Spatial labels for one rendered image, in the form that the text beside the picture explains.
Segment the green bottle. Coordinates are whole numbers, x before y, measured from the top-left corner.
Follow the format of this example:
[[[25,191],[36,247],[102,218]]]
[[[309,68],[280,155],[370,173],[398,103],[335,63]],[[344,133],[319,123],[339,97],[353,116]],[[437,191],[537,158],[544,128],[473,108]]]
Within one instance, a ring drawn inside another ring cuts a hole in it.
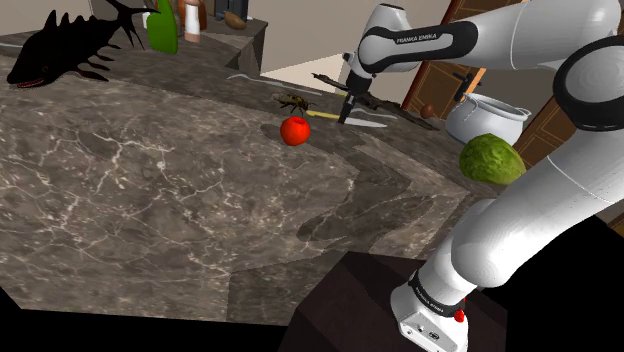
[[[162,53],[178,51],[177,23],[169,0],[157,0],[157,12],[145,19],[150,47]]]

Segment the dark robot stand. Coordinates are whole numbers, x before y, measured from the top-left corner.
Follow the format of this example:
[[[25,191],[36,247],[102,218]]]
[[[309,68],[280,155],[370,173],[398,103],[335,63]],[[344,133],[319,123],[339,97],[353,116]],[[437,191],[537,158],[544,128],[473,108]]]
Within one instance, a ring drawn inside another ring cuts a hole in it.
[[[423,264],[347,252],[298,305],[277,352],[426,352],[400,334],[390,307]]]

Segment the white pot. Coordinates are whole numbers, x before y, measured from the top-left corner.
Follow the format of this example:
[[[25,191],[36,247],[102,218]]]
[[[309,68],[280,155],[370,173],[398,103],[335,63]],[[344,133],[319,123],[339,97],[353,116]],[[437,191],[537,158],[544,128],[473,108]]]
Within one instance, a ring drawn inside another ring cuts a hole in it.
[[[445,129],[462,144],[484,134],[493,134],[509,145],[514,145],[530,115],[527,109],[481,94],[468,93],[447,116]]]

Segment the black fish figure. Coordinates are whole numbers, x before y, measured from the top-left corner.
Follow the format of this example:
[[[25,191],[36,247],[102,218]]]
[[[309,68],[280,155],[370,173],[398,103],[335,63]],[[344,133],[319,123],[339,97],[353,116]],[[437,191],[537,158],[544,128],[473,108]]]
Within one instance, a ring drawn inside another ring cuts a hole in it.
[[[152,8],[131,8],[118,0],[105,0],[117,10],[113,20],[98,19],[81,15],[74,21],[65,13],[61,18],[51,11],[41,30],[30,36],[22,46],[16,62],[7,75],[6,82],[19,89],[37,88],[49,85],[68,72],[105,82],[99,72],[107,70],[104,65],[90,61],[105,47],[113,47],[113,35],[122,29],[130,40],[138,37],[132,17],[135,14],[153,13]]]

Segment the green cabbage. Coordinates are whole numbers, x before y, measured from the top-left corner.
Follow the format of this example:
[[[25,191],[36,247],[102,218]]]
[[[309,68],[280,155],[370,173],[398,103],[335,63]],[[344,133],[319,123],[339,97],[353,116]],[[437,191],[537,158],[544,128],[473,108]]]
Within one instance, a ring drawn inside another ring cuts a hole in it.
[[[474,137],[466,143],[460,153],[459,168],[471,180],[504,186],[526,172],[517,151],[491,133]]]

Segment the brown wooden door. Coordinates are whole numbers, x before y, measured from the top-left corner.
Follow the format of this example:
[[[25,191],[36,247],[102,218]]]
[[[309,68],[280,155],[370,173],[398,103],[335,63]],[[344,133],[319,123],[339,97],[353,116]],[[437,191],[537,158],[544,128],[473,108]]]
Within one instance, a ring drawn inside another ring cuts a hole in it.
[[[451,0],[441,21],[442,24],[484,13],[505,4],[499,0]],[[425,105],[433,106],[433,116],[445,119],[456,102],[455,93],[463,83],[463,77],[473,75],[468,85],[471,93],[485,73],[483,68],[475,68],[445,62],[423,62],[404,99],[402,108],[420,112]]]

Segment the yellow and black bee figure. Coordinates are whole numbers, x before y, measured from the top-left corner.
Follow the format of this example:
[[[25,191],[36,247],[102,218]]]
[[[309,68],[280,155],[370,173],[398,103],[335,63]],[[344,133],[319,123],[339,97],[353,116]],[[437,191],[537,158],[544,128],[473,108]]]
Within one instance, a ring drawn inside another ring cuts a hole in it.
[[[308,111],[309,107],[313,105],[313,102],[292,93],[273,93],[270,97],[279,103],[281,108],[291,107],[291,112],[298,110],[302,115],[304,115]]]

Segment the dark wooden branch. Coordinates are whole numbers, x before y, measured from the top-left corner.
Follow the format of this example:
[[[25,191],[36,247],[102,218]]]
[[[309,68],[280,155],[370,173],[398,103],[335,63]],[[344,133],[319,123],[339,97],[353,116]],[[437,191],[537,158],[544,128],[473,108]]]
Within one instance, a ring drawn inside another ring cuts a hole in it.
[[[337,81],[332,80],[331,78],[329,78],[328,76],[324,75],[324,74],[317,74],[317,73],[313,73],[312,76],[320,81],[322,81],[323,83],[329,84],[335,88],[338,88],[344,92],[347,92],[347,87],[346,85],[339,83]],[[427,130],[437,130],[437,128],[431,124],[429,124],[428,122],[426,122],[423,118],[421,117],[416,117],[413,116],[412,114],[410,114],[409,112],[403,110],[400,105],[398,103],[395,102],[391,102],[388,100],[381,100],[379,98],[374,97],[370,92],[365,92],[362,93],[360,95],[357,96],[357,101],[358,104],[372,109],[372,110],[377,110],[378,108],[381,108],[383,110],[386,110],[389,113],[392,114],[396,114],[408,121],[410,121],[411,123],[414,123],[416,125],[421,126],[424,129]]]

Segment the red apple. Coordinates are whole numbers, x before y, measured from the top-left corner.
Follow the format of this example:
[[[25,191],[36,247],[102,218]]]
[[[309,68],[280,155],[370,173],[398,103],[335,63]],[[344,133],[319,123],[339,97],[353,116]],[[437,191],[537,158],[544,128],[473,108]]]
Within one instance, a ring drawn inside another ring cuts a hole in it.
[[[291,116],[282,122],[280,136],[286,145],[298,146],[308,140],[310,126],[305,118]]]

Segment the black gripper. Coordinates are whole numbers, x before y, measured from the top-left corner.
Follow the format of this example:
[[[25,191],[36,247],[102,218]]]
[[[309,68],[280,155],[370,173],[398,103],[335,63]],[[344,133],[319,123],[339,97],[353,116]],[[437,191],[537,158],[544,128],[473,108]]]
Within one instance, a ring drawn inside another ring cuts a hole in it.
[[[345,85],[347,87],[348,95],[353,96],[353,97],[345,98],[340,115],[339,115],[339,119],[338,119],[339,124],[344,124],[349,114],[355,112],[355,109],[357,108],[357,104],[358,104],[357,96],[369,90],[372,84],[373,78],[374,78],[374,75],[372,74],[365,74],[364,76],[361,76],[358,73],[356,73],[354,70],[351,70],[349,72]]]

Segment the yellow-handled knife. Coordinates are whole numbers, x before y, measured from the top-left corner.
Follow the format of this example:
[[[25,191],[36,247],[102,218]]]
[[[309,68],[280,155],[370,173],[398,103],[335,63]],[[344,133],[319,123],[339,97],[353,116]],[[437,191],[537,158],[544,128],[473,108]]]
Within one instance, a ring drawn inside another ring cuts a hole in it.
[[[365,115],[374,116],[374,117],[397,119],[397,117],[393,115],[372,113],[362,108],[354,108],[352,112],[361,112],[361,113],[364,113]],[[334,119],[334,120],[338,120],[340,118],[340,116],[337,114],[314,111],[314,110],[307,110],[306,114],[309,116],[313,116],[313,117],[322,117],[322,118],[328,118],[328,119]],[[353,117],[347,117],[345,120],[345,124],[353,125],[353,126],[360,126],[360,127],[372,127],[372,128],[386,128],[387,127],[387,125],[383,123],[374,122],[370,120],[363,120],[363,119],[353,118]]]

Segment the brown bottle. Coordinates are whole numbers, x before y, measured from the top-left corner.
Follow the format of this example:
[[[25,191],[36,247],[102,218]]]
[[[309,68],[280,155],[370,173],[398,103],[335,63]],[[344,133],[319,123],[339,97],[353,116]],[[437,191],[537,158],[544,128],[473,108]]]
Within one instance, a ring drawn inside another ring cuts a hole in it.
[[[207,13],[203,0],[198,0],[198,20],[200,30],[204,31],[207,28]],[[185,0],[178,0],[178,13],[180,17],[180,25],[181,28],[185,27],[185,13],[186,13],[186,3]]]

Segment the white and pink bottle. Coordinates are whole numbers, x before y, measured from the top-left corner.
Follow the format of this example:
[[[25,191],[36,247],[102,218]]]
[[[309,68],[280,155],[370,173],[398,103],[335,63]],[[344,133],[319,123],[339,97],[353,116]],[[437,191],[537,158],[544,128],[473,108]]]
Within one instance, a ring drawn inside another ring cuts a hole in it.
[[[199,21],[199,0],[184,0],[185,2],[185,33],[184,38],[189,42],[199,43],[201,39]]]

